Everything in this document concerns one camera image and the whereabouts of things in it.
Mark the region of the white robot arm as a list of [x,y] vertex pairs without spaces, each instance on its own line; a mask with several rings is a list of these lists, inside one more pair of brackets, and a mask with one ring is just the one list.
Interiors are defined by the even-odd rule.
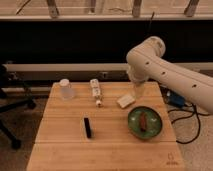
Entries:
[[152,78],[213,114],[213,78],[162,59],[163,40],[151,36],[127,53],[130,80],[139,84]]

